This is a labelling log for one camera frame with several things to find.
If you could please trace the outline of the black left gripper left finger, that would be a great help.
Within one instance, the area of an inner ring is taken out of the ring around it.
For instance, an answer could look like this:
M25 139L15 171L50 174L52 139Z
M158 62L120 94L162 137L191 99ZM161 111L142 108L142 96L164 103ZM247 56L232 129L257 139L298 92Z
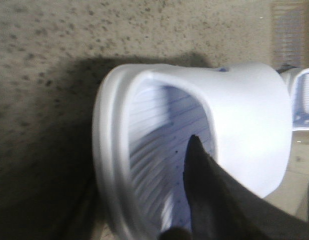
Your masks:
M189 231L181 227L171 227L159 235L160 240L191 240L192 235Z

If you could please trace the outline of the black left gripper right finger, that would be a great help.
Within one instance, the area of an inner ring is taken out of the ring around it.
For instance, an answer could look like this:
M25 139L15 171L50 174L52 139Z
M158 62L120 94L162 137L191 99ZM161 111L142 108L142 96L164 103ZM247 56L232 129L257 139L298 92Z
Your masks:
M194 240L271 240L244 204L258 197L225 172L192 135L184 159L183 185Z

